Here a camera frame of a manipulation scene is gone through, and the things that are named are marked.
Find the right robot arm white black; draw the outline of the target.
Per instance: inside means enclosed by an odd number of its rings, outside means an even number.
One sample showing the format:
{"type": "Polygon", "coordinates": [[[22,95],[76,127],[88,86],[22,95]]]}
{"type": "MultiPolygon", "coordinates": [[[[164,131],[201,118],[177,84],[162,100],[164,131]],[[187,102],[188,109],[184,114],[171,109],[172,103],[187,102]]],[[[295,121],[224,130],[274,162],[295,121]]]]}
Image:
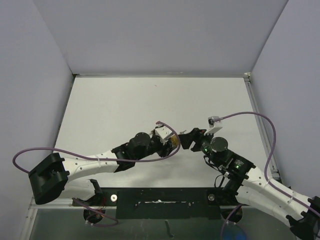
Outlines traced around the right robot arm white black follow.
{"type": "Polygon", "coordinates": [[[179,134],[183,149],[202,152],[208,164],[228,178],[223,187],[223,200],[254,207],[283,222],[301,240],[320,236],[320,198],[309,197],[265,176],[254,163],[228,147],[223,137],[212,130],[194,128],[179,134]]]}

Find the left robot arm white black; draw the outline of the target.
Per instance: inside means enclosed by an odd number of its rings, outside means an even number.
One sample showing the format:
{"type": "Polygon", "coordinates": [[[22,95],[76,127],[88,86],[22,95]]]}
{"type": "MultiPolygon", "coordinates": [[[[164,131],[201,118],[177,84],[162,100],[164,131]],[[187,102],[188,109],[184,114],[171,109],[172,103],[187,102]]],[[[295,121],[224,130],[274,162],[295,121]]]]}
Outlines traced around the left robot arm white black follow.
{"type": "Polygon", "coordinates": [[[169,130],[160,133],[139,132],[133,138],[109,151],[92,156],[61,157],[58,151],[49,154],[29,173],[33,197],[37,205],[57,198],[78,198],[95,206],[102,193],[91,175],[126,171],[153,154],[158,160],[173,155],[180,146],[179,139],[169,130]]]}

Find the small brass padlock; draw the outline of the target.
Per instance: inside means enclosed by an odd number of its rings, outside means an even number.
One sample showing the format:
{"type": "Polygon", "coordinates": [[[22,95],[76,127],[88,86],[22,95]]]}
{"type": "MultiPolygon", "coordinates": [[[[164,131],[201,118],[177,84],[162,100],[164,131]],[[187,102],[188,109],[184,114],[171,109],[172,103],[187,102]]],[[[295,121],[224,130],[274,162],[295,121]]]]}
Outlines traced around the small brass padlock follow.
{"type": "Polygon", "coordinates": [[[169,141],[174,149],[179,146],[179,138],[176,135],[171,136],[169,141]]]}

